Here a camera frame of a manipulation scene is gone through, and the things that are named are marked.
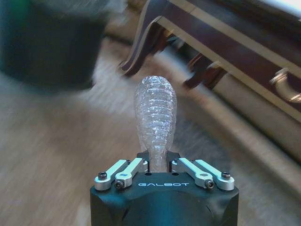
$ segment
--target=curved wooden leg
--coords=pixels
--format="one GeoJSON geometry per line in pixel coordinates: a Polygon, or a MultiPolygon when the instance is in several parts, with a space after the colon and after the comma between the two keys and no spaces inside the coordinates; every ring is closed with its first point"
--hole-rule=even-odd
{"type": "Polygon", "coordinates": [[[119,65],[126,76],[139,71],[146,56],[153,52],[163,28],[156,22],[160,19],[167,0],[148,0],[141,13],[134,44],[129,57],[119,65]]]}
{"type": "Polygon", "coordinates": [[[198,65],[195,75],[191,79],[186,80],[183,86],[188,89],[193,89],[201,82],[204,82],[207,88],[213,89],[217,82],[224,76],[225,71],[218,63],[212,63],[206,66],[208,62],[210,62],[209,59],[202,61],[202,67],[198,65]]]}
{"type": "Polygon", "coordinates": [[[195,74],[192,78],[184,82],[184,87],[193,89],[198,86],[204,80],[204,74],[211,63],[211,60],[201,54],[198,54],[195,58],[193,58],[188,67],[191,72],[195,71],[195,74]]]}

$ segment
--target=plastic bottle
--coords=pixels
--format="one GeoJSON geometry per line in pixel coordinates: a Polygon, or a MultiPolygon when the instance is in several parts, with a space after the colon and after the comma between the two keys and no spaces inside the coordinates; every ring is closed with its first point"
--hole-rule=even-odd
{"type": "Polygon", "coordinates": [[[177,99],[171,84],[163,77],[148,76],[135,93],[135,115],[142,151],[150,152],[150,171],[166,172],[166,152],[175,131],[177,99]]]}

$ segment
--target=floor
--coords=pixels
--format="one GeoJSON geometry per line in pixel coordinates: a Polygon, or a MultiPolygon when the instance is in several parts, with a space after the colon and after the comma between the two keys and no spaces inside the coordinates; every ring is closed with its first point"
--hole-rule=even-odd
{"type": "MultiPolygon", "coordinates": [[[[129,47],[105,39],[95,86],[87,91],[47,93],[0,76],[2,226],[90,225],[94,176],[118,159],[134,158],[140,149],[136,85],[146,75],[163,75],[171,82],[177,76],[149,57],[136,76],[121,78],[116,68],[128,53],[129,47]]],[[[180,87],[175,89],[179,104],[173,151],[231,171],[240,189],[238,225],[300,225],[300,202],[235,146],[180,87]]]]}

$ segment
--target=wooden table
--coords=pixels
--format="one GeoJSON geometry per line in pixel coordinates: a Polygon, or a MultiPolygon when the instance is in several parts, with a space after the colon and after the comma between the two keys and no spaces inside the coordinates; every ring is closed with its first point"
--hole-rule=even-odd
{"type": "Polygon", "coordinates": [[[281,22],[278,30],[275,20],[268,27],[219,0],[149,0],[131,53],[120,67],[124,75],[134,75],[146,56],[157,50],[166,29],[214,62],[215,68],[232,74],[301,122],[301,94],[296,91],[301,88],[300,40],[281,22]]]}

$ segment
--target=screw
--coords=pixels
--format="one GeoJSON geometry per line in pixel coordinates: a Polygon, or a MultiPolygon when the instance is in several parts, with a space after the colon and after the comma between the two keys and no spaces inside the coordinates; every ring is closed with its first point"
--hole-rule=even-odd
{"type": "Polygon", "coordinates": [[[99,180],[105,180],[107,178],[107,173],[106,172],[101,172],[98,174],[98,179],[99,180]]]}
{"type": "Polygon", "coordinates": [[[230,177],[231,177],[230,173],[228,173],[228,172],[223,172],[222,173],[222,178],[224,178],[224,179],[230,179],[230,177]]]}
{"type": "Polygon", "coordinates": [[[205,180],[205,187],[207,189],[212,189],[214,188],[214,182],[212,180],[205,180]]]}
{"type": "Polygon", "coordinates": [[[121,190],[122,188],[124,188],[124,183],[123,183],[123,181],[120,181],[120,180],[116,181],[116,182],[115,182],[115,188],[116,188],[117,190],[121,190]]]}

